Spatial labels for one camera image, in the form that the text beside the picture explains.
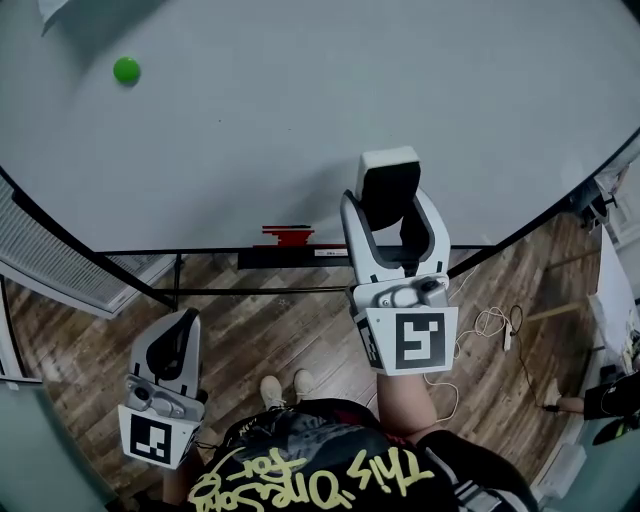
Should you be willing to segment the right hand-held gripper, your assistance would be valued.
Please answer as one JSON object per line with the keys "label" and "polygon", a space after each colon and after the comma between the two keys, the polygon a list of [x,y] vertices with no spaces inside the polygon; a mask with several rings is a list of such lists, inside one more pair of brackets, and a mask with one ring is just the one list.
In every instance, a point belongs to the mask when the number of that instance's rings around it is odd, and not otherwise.
{"label": "right hand-held gripper", "polygon": [[417,274],[423,276],[405,278],[414,274],[416,261],[401,249],[385,259],[354,194],[346,190],[340,204],[348,255],[359,284],[347,292],[350,313],[370,367],[384,375],[442,372],[453,365],[458,309],[448,304],[449,280],[444,275],[450,237],[422,189],[416,190],[414,206],[428,240],[418,260]]}

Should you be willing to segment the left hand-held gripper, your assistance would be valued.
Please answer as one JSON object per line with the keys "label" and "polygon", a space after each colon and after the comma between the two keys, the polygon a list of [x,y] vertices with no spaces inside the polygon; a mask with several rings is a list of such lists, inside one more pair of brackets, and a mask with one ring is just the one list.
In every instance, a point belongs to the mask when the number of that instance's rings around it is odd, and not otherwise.
{"label": "left hand-held gripper", "polygon": [[[159,318],[134,341],[134,375],[127,376],[126,400],[118,406],[125,455],[166,469],[186,458],[205,414],[206,397],[196,396],[200,328],[199,312],[189,308]],[[166,381],[173,391],[138,376]]]}

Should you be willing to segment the black whiteboard eraser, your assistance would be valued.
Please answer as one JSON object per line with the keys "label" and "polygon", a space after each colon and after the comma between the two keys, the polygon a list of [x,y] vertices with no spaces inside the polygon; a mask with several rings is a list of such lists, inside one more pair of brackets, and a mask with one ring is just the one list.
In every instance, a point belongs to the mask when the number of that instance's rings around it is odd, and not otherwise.
{"label": "black whiteboard eraser", "polygon": [[420,176],[419,157],[411,146],[368,151],[360,156],[354,196],[372,232],[404,217]]}

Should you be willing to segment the person's right forearm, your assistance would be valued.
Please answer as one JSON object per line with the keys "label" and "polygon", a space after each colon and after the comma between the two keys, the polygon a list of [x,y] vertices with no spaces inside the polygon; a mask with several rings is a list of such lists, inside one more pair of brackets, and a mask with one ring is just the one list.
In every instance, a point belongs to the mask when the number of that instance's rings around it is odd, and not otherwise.
{"label": "person's right forearm", "polygon": [[421,375],[378,374],[376,386],[379,421],[388,433],[417,442],[440,428]]}

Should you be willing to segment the person's left forearm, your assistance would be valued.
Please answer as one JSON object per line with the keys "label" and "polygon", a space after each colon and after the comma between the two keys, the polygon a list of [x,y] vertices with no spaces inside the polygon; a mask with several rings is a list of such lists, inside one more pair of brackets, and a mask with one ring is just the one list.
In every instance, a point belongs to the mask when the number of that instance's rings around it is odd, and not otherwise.
{"label": "person's left forearm", "polygon": [[204,462],[195,445],[177,469],[163,472],[162,501],[170,505],[181,505],[191,488],[204,472]]}

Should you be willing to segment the white whiteboard on black stand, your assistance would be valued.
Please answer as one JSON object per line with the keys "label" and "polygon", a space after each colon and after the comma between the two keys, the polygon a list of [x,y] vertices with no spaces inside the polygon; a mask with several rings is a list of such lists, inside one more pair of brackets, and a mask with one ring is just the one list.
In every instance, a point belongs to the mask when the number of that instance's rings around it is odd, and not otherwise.
{"label": "white whiteboard on black stand", "polygon": [[452,243],[497,245],[639,129],[622,0],[0,0],[0,167],[96,252],[339,243],[402,146]]}

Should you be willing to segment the person's left white shoe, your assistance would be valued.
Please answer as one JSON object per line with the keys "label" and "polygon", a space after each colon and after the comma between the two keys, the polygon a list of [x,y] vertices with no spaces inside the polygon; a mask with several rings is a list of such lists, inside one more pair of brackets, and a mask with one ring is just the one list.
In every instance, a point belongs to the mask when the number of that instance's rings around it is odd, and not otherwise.
{"label": "person's left white shoe", "polygon": [[286,405],[281,383],[275,376],[265,376],[261,380],[260,395],[266,411],[283,408]]}

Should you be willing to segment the person's white shoe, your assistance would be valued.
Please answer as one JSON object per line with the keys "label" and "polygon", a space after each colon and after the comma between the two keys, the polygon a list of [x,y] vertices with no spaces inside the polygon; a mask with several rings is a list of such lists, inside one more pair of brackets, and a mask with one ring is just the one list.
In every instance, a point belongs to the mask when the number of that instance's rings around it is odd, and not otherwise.
{"label": "person's white shoe", "polygon": [[261,380],[260,395],[266,411],[283,408],[286,405],[281,383],[275,376],[265,376]]}
{"label": "person's white shoe", "polygon": [[294,375],[293,386],[296,402],[301,403],[311,398],[315,389],[315,381],[308,370],[300,369]]}

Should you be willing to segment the person's right white shoe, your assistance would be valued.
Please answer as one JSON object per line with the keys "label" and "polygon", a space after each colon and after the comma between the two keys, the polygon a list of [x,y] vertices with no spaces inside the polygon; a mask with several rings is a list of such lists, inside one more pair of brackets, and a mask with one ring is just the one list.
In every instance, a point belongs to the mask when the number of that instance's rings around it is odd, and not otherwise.
{"label": "person's right white shoe", "polygon": [[296,402],[301,403],[311,398],[315,389],[315,381],[308,370],[300,369],[294,375],[293,386]]}

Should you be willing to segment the glass partition with white blinds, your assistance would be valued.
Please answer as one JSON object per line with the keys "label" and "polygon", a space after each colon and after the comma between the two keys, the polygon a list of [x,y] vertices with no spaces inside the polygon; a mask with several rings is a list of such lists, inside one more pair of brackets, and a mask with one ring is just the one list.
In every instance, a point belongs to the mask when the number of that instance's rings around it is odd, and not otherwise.
{"label": "glass partition with white blinds", "polygon": [[13,200],[0,176],[0,275],[90,314],[113,319],[139,291],[51,234]]}

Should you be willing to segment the frosted glass panel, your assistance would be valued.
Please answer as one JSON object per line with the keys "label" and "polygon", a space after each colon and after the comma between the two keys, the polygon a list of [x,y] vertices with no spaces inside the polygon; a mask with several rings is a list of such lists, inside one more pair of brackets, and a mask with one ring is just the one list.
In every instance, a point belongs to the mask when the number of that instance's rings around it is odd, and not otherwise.
{"label": "frosted glass panel", "polygon": [[0,512],[109,512],[117,501],[43,383],[0,376]]}

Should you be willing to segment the wooden slat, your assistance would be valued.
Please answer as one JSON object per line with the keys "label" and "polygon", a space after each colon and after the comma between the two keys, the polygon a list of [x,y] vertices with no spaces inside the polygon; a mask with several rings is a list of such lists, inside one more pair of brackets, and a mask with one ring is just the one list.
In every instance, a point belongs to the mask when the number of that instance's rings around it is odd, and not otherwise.
{"label": "wooden slat", "polygon": [[580,310],[586,303],[588,302],[587,299],[582,299],[582,300],[578,300],[578,301],[574,301],[562,306],[558,306],[552,309],[548,309],[542,312],[538,312],[538,313],[534,313],[531,314],[529,316],[527,316],[524,319],[525,323],[530,323],[530,322],[536,322],[536,321],[540,321],[540,320],[544,320],[544,319],[548,319],[548,318],[552,318],[558,315],[562,315],[562,314],[566,314],[566,313],[570,313],[573,311],[578,311]]}
{"label": "wooden slat", "polygon": [[598,254],[600,254],[600,249],[597,249],[597,248],[585,251],[585,252],[580,253],[578,255],[574,255],[574,256],[562,259],[560,261],[556,261],[556,262],[550,263],[549,265],[547,265],[545,267],[545,272],[554,270],[556,268],[563,267],[565,265],[568,265],[568,264],[571,264],[571,263],[574,263],[574,262],[582,261],[582,260],[584,260],[584,259],[586,259],[586,258],[588,258],[590,256],[594,256],[594,255],[598,255]]}

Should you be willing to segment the person's black printed t-shirt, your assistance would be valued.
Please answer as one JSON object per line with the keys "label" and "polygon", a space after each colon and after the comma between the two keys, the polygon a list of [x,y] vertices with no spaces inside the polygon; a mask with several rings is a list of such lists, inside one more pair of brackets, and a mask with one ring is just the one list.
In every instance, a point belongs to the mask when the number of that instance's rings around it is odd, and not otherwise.
{"label": "person's black printed t-shirt", "polygon": [[319,399],[227,431],[185,512],[538,512],[520,473],[447,430],[393,436],[364,406]]}

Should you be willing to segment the black office chair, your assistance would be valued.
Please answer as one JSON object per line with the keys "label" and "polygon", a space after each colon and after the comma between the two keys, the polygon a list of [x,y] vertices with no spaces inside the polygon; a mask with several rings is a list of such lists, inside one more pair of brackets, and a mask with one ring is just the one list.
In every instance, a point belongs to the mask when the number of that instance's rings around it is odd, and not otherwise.
{"label": "black office chair", "polygon": [[580,200],[581,227],[591,231],[608,219],[608,207],[618,207],[616,198],[611,195],[604,198],[599,190],[587,191]]}

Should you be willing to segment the white desk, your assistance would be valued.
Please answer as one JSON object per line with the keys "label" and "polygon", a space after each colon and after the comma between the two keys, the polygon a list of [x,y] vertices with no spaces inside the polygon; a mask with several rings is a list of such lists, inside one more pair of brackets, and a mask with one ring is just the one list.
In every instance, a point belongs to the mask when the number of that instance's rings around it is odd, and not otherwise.
{"label": "white desk", "polygon": [[632,374],[633,335],[640,335],[640,315],[631,284],[606,228],[598,226],[593,235],[600,242],[600,263],[596,291],[589,296],[589,304],[608,361],[624,374]]}

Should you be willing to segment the white floor box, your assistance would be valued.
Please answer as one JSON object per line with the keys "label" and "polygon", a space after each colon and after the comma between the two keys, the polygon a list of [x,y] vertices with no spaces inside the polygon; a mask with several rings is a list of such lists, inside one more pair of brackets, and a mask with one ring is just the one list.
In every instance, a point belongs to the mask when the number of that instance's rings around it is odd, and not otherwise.
{"label": "white floor box", "polygon": [[541,496],[564,498],[586,461],[586,451],[580,444],[564,443],[536,485]]}

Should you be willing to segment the green round magnet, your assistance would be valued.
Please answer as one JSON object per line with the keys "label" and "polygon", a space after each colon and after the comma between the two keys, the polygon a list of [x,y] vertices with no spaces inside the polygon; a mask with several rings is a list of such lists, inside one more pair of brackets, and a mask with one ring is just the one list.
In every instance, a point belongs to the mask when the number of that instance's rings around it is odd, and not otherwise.
{"label": "green round magnet", "polygon": [[135,84],[141,76],[139,63],[130,56],[118,58],[113,65],[113,76],[121,85]]}

